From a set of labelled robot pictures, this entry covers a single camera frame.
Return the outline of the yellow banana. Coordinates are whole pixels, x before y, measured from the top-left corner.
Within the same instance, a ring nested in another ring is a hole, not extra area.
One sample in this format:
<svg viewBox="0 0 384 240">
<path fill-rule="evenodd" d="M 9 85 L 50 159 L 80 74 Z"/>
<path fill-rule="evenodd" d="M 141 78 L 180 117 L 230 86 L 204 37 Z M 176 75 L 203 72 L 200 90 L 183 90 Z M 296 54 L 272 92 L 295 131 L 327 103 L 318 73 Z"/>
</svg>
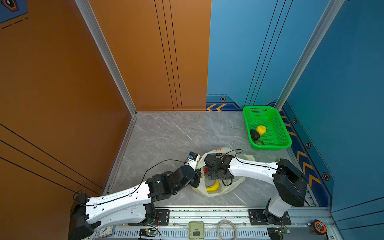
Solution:
<svg viewBox="0 0 384 240">
<path fill-rule="evenodd" d="M 208 193 L 216 192 L 219 189 L 219 187 L 220 187 L 219 181 L 215 180 L 215 182 L 211 186 L 206 187 L 206 191 Z"/>
</svg>

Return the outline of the yellow translucent plastic bag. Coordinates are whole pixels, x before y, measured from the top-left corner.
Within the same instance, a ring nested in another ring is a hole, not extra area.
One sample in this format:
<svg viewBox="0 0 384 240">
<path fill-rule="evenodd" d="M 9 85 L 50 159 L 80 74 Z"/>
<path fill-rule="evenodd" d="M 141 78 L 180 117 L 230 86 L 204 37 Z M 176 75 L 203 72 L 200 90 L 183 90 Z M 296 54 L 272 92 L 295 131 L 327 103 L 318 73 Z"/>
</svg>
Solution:
<svg viewBox="0 0 384 240">
<path fill-rule="evenodd" d="M 222 155 L 223 155 L 223 154 L 227 153 L 229 150 L 230 149 L 227 147 L 222 147 L 219 149 L 209 151 L 200 157 L 200 160 L 198 161 L 197 168 L 201 169 L 202 176 L 200 179 L 199 186 L 197 188 L 192 187 L 192 190 L 194 190 L 196 193 L 198 193 L 204 197 L 208 197 L 208 198 L 218 197 L 218 196 L 225 195 L 225 194 L 233 191 L 239 184 L 241 184 L 245 181 L 246 177 L 235 177 L 232 181 L 231 180 L 218 180 L 220 183 L 220 187 L 216 192 L 208 193 L 206 191 L 206 187 L 211 186 L 215 182 L 215 180 L 208 180 L 207 175 L 204 174 L 203 169 L 206 168 L 204 158 L 208 154 L 212 154 L 215 156 L 216 153 L 222 153 Z"/>
</svg>

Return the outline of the small dark green fruit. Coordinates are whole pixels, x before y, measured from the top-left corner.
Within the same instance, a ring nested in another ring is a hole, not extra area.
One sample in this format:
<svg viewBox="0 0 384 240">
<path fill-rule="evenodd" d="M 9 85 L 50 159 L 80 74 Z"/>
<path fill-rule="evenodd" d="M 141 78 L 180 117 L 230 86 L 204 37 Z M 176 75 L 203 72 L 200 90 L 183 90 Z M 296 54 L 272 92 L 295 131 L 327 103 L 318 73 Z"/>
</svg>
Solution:
<svg viewBox="0 0 384 240">
<path fill-rule="evenodd" d="M 261 140 L 254 141 L 254 143 L 255 143 L 256 145 L 259 145 L 259 146 L 263 146 L 263 145 L 264 145 L 264 142 L 261 141 Z"/>
</svg>

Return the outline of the dark brown avocado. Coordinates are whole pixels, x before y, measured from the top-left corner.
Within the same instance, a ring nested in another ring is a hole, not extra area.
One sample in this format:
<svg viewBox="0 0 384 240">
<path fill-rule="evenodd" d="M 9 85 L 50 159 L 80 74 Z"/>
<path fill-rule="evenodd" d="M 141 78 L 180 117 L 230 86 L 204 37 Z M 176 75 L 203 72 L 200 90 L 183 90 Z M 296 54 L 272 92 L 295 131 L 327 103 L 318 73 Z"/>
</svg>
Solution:
<svg viewBox="0 0 384 240">
<path fill-rule="evenodd" d="M 258 141 L 260 139 L 260 134 L 256 130 L 250 130 L 250 136 L 253 141 Z"/>
</svg>

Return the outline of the yellow lemon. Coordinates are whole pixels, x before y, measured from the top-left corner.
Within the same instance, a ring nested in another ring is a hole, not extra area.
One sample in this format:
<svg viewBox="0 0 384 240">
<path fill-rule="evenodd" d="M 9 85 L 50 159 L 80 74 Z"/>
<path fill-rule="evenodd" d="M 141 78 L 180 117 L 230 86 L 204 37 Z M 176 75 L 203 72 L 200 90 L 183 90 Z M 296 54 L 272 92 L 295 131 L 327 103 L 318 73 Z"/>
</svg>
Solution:
<svg viewBox="0 0 384 240">
<path fill-rule="evenodd" d="M 262 136 L 267 132 L 267 128 L 265 126 L 258 126 L 256 128 L 256 131 L 259 133 L 260 136 Z"/>
</svg>

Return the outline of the green plastic mesh basket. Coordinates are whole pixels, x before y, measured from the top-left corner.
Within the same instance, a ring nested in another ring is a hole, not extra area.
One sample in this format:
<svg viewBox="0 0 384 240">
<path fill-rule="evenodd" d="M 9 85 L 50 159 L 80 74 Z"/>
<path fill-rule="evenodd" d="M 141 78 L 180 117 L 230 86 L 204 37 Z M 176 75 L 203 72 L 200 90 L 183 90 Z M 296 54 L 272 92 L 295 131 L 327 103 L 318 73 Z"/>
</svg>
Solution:
<svg viewBox="0 0 384 240">
<path fill-rule="evenodd" d="M 247 134 L 251 148 L 254 150 L 277 151 L 287 149 L 292 145 L 286 125 L 280 112 L 270 106 L 246 106 L 243 108 Z M 258 127 L 265 127 L 266 132 L 260 134 L 259 141 L 262 145 L 253 140 L 251 131 Z"/>
</svg>

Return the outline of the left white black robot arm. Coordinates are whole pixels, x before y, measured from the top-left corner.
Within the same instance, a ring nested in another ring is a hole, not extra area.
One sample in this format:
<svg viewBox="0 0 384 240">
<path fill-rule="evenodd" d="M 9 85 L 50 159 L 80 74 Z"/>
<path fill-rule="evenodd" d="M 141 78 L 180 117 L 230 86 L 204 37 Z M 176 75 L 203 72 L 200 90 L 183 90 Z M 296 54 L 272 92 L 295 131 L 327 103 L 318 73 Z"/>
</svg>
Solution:
<svg viewBox="0 0 384 240">
<path fill-rule="evenodd" d="M 188 186 L 197 188 L 201 174 L 201 169 L 185 165 L 114 194 L 91 198 L 79 194 L 71 207 L 68 238 L 82 240 L 95 231 L 119 224 L 152 223 L 157 215 L 154 202 L 169 199 Z"/>
</svg>

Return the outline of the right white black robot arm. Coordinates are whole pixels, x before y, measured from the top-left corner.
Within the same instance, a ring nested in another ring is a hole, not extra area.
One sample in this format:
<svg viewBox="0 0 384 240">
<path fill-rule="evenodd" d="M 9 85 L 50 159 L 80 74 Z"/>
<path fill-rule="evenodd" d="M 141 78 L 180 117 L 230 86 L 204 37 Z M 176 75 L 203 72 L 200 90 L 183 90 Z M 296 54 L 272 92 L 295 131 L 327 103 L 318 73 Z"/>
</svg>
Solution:
<svg viewBox="0 0 384 240">
<path fill-rule="evenodd" d="M 276 163 L 261 163 L 243 160 L 232 155 L 216 157 L 208 154 L 203 158 L 212 180 L 233 180 L 246 177 L 260 180 L 276 187 L 278 194 L 269 199 L 263 219 L 267 225 L 279 225 L 284 214 L 291 208 L 301 208 L 307 202 L 307 178 L 289 160 Z"/>
</svg>

